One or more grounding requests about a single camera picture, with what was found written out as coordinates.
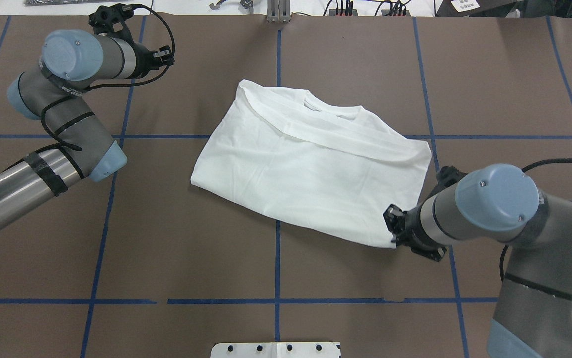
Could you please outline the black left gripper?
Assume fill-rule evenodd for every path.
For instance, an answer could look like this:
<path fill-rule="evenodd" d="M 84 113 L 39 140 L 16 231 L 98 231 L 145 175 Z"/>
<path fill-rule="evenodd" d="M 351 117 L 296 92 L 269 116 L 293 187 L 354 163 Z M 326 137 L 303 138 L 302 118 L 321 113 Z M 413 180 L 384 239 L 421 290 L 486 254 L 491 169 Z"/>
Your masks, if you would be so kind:
<path fill-rule="evenodd" d="M 137 9 L 144 9 L 161 21 L 170 36 L 170 45 L 151 50 L 134 41 L 126 22 L 134 17 Z M 167 71 L 174 64 L 176 45 L 170 27 L 147 5 L 100 6 L 89 15 L 89 25 L 102 48 L 102 65 L 93 79 L 142 79 L 150 71 L 160 68 Z"/>

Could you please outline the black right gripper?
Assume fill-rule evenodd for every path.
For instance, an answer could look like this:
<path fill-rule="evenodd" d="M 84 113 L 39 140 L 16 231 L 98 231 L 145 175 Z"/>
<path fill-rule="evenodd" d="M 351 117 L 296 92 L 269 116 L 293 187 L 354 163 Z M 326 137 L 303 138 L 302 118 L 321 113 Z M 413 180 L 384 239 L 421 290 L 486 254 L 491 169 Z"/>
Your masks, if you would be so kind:
<path fill-rule="evenodd" d="M 456 166 L 445 166 L 436 173 L 436 186 L 427 196 L 433 199 L 443 190 L 455 185 L 468 173 L 461 172 Z M 445 256 L 447 249 L 444 244 L 433 240 L 425 231 L 420 214 L 427 202 L 420 206 L 403 211 L 399 206 L 390 204 L 383 212 L 384 222 L 388 231 L 392 234 L 391 243 L 396 247 L 406 246 L 415 254 L 440 262 Z"/>

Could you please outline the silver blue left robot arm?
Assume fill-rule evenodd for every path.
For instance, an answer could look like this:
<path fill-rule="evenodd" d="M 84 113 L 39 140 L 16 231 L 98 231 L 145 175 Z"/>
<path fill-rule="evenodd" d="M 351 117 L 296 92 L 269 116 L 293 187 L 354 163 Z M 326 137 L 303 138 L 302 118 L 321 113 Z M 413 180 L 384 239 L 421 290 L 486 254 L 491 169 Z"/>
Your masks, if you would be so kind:
<path fill-rule="evenodd" d="M 149 72 L 166 74 L 174 64 L 176 41 L 151 50 L 136 42 L 127 25 L 141 3 L 100 6 L 90 14 L 92 32 L 50 32 L 38 63 L 20 73 L 7 90 L 9 104 L 41 124 L 53 143 L 29 152 L 0 173 L 0 231 L 81 180 L 102 181 L 127 157 L 84 96 L 103 88 L 149 84 Z"/>

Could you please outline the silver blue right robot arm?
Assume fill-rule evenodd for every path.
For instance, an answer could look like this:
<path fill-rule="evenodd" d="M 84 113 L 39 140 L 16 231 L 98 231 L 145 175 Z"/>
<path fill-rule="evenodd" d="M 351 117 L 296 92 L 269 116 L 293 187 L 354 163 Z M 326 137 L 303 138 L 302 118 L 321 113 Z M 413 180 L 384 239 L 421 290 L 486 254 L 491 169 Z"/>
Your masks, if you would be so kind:
<path fill-rule="evenodd" d="M 440 261 L 447 247 L 490 238 L 511 249 L 490 322 L 492 358 L 572 358 L 572 201 L 538 189 L 504 163 L 465 173 L 445 166 L 429 198 L 413 209 L 391 204 L 384 222 L 395 245 Z"/>

